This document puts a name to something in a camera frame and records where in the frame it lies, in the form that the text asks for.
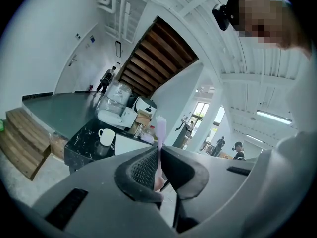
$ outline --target ceiling light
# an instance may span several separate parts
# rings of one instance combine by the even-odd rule
[[[267,112],[263,112],[260,110],[257,111],[257,115],[262,116],[262,117],[266,117],[266,118],[270,118],[270,119],[273,119],[275,121],[285,123],[287,125],[290,125],[292,123],[292,120],[290,120],[290,119],[279,117],[279,116],[276,116],[276,115],[273,115],[273,114],[270,114]]]
[[[259,139],[255,138],[255,137],[252,137],[252,136],[248,135],[248,134],[246,134],[246,136],[250,137],[250,138],[252,138],[252,139],[254,139],[254,140],[258,141],[258,142],[264,143],[262,140],[259,140]]]

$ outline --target white pillar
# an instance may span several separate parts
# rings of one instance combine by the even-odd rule
[[[201,145],[203,144],[204,140],[208,136],[209,130],[211,129],[213,122],[218,114],[218,111],[220,109],[221,103],[222,103],[222,89],[216,90],[210,105],[207,109],[207,112],[199,125],[199,128],[197,129],[195,135],[193,136],[192,140],[188,142],[188,147],[186,148],[186,151],[192,151],[197,152]]]

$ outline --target white mug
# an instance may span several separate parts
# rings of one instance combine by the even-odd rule
[[[110,146],[113,142],[114,136],[115,136],[115,132],[111,129],[100,129],[98,131],[98,136],[100,138],[100,144],[104,145],[104,146]]]

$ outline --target bottle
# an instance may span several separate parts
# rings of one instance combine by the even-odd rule
[[[1,119],[0,119],[0,131],[4,131],[4,125]]]
[[[140,124],[139,127],[137,128],[137,131],[135,132],[134,137],[138,137],[141,136],[140,134],[142,133],[142,129],[143,129],[144,125]]]
[[[150,128],[148,126],[146,126],[146,127],[143,128],[142,132],[144,134],[150,134]]]

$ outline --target kitchen counter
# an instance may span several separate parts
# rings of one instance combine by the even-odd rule
[[[105,128],[109,128],[116,133],[111,146],[103,146],[99,142],[98,131]],[[130,141],[137,141],[141,145],[144,143],[151,146],[151,144],[135,138],[126,131],[99,121],[97,118],[92,118],[65,145],[64,162],[69,166],[70,172],[72,173],[90,162],[114,156],[117,135],[130,139]]]

